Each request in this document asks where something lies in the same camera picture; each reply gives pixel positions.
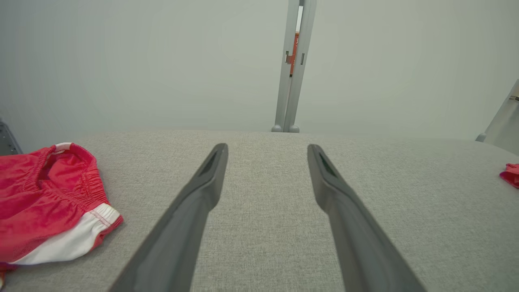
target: white wall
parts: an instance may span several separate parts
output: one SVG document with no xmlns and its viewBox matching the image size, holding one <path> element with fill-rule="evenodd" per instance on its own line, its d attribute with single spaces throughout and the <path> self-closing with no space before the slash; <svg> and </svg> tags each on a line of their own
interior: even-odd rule
<svg viewBox="0 0 519 292">
<path fill-rule="evenodd" d="M 0 2 L 0 116 L 24 152 L 97 131 L 269 131 L 287 1 Z"/>
<path fill-rule="evenodd" d="M 517 0 L 318 1 L 301 132 L 475 139 L 519 78 Z"/>
</svg>

